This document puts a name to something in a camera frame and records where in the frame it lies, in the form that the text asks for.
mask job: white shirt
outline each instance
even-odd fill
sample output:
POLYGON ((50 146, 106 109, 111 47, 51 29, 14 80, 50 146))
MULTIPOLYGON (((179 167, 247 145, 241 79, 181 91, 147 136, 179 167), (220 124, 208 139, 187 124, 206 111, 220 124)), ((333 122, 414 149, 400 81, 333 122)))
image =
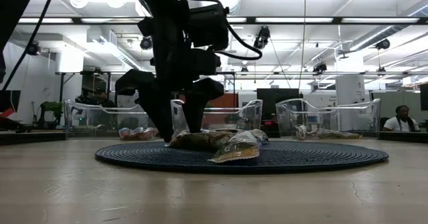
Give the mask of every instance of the white shirt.
MULTIPOLYGON (((419 131, 420 129, 416 123, 416 120, 412 119, 412 121, 413 121, 413 124, 415 125, 415 131, 419 131)), ((392 131, 410 132, 409 123, 404 122, 402 120, 400 120, 400 123, 401 123, 401 128, 400 128, 399 121, 397 120, 397 117, 394 117, 387 120, 383 127, 388 128, 392 131)))

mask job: woman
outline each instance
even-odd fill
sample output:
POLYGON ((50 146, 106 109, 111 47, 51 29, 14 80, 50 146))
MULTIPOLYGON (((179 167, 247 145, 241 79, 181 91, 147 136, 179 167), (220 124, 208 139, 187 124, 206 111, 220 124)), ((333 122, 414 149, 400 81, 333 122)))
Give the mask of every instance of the woman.
POLYGON ((419 132, 416 120, 409 117, 409 107, 398 106, 395 109, 397 114, 394 118, 390 118, 385 122, 383 131, 396 131, 396 132, 419 132))

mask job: table surface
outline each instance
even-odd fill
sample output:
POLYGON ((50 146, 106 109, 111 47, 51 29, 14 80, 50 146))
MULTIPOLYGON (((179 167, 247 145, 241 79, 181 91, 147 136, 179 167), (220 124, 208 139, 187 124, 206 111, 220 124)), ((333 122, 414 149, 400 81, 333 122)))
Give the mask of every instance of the table surface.
POLYGON ((118 140, 0 146, 0 223, 428 223, 428 145, 336 140, 389 162, 288 175, 192 175, 94 159, 118 140))

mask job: round blue mat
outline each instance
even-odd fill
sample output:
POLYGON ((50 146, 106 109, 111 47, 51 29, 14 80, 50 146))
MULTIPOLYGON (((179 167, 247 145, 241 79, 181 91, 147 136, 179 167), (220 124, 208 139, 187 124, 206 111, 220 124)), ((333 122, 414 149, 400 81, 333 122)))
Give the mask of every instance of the round blue mat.
POLYGON ((388 154, 347 144, 271 141, 260 156, 216 164, 210 152, 177 150, 163 142, 118 144, 97 150, 98 160, 134 168, 186 173, 268 174, 329 171, 383 162, 388 154))

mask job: transparent container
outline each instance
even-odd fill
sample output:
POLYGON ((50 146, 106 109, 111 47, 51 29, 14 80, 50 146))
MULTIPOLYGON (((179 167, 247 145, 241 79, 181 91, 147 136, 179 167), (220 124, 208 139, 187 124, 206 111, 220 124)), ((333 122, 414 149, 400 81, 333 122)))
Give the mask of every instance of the transparent container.
MULTIPOLYGON (((171 100, 174 133, 188 130, 182 100, 171 100)), ((263 100, 252 100, 242 108, 205 108, 202 129, 216 130, 238 128, 242 130, 260 129, 263 100)))
POLYGON ((340 138, 343 135, 340 133, 344 132, 377 138, 380 132, 381 100, 315 107, 305 99, 291 99, 277 103, 276 113, 282 138, 301 139, 302 126, 306 128, 306 139, 340 138))
POLYGON ((119 138, 121 128, 154 127, 141 108, 103 108, 64 100, 66 137, 119 138))

